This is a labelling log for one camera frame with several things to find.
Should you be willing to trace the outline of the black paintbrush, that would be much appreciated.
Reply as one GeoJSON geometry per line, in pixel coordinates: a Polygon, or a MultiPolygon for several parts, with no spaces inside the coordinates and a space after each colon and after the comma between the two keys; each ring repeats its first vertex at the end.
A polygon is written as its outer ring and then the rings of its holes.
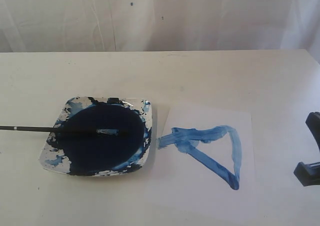
{"type": "Polygon", "coordinates": [[[109,128],[62,128],[62,127],[34,127],[34,126],[0,126],[2,131],[21,131],[21,132],[48,132],[65,134],[87,134],[87,135],[106,135],[124,137],[129,134],[124,129],[109,128]]]}

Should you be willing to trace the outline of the white paper sheet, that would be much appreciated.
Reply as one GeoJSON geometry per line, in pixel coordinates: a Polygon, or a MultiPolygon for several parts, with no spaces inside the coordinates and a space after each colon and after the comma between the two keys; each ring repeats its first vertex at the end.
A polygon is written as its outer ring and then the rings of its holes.
{"type": "Polygon", "coordinates": [[[170,109],[146,191],[156,204],[244,215],[255,201],[252,119],[245,112],[170,109]]]}

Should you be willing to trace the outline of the white dish with blue paint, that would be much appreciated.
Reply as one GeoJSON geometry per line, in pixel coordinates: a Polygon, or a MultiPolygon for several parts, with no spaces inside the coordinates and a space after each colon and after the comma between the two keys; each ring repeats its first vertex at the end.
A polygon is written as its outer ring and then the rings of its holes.
{"type": "Polygon", "coordinates": [[[51,132],[39,156],[41,166],[72,176],[133,173],[146,163],[152,141],[152,105],[143,98],[74,97],[54,127],[118,129],[127,136],[51,132]]]}

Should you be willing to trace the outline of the white backdrop cloth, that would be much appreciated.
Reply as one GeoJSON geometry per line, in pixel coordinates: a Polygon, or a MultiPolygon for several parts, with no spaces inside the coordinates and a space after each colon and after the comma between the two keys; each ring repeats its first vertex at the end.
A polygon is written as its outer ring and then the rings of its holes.
{"type": "Polygon", "coordinates": [[[0,0],[3,52],[320,48],[320,0],[0,0]]]}

